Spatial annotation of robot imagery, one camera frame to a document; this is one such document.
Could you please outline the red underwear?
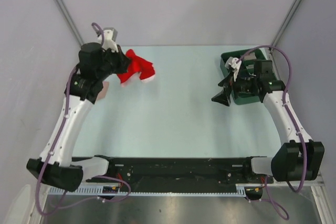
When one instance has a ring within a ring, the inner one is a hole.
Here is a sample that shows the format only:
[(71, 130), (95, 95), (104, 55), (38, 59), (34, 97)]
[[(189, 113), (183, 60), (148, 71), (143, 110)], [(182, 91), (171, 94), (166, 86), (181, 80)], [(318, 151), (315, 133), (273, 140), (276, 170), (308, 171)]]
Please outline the red underwear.
[(117, 74), (122, 87), (125, 87), (135, 76), (143, 83), (150, 82), (155, 78), (155, 69), (152, 62), (138, 56), (133, 49), (129, 49), (125, 55), (131, 59), (131, 63), (126, 73)]

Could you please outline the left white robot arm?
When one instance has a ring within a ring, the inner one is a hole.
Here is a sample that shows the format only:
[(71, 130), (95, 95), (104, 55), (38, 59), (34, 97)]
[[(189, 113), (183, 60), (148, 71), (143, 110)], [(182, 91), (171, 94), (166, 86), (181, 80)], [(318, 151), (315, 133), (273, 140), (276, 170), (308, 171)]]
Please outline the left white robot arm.
[(79, 62), (72, 69), (64, 101), (54, 131), (38, 158), (30, 158), (27, 170), (45, 184), (73, 192), (79, 185), (99, 176), (110, 182), (116, 169), (109, 165), (108, 158), (96, 155), (74, 162), (72, 154), (86, 116), (103, 89), (103, 82), (112, 74), (126, 73), (131, 63), (117, 45), (116, 50), (103, 48), (97, 42), (86, 43), (78, 53)]

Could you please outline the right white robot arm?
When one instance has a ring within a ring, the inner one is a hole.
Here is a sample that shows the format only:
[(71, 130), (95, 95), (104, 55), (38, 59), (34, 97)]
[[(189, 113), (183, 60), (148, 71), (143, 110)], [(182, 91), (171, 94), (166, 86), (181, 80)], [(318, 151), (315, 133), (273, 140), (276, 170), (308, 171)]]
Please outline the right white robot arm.
[(255, 60), (254, 73), (240, 76), (241, 61), (230, 57), (225, 62), (228, 75), (218, 85), (222, 91), (213, 102), (230, 106), (231, 97), (243, 94), (258, 97), (276, 126), (281, 148), (274, 157), (253, 157), (242, 169), (243, 179), (254, 183), (263, 175), (278, 182), (312, 181), (318, 176), (324, 156), (324, 146), (315, 142), (303, 128), (290, 103), (283, 81), (273, 76), (271, 60)]

